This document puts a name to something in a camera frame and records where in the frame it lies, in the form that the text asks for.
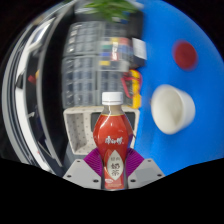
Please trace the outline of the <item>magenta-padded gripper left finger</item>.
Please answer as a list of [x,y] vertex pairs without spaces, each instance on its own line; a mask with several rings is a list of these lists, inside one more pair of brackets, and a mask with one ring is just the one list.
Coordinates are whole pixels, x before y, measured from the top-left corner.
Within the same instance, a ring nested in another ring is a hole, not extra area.
[[84,188],[100,189],[101,156],[98,149],[92,150],[84,159],[76,159],[63,178]]

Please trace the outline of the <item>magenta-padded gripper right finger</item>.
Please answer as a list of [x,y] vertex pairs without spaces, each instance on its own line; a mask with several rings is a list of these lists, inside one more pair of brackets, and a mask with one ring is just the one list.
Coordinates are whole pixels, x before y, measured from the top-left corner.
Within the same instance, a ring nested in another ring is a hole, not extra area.
[[146,186],[164,177],[163,172],[153,159],[144,159],[132,148],[127,153],[125,174],[129,189]]

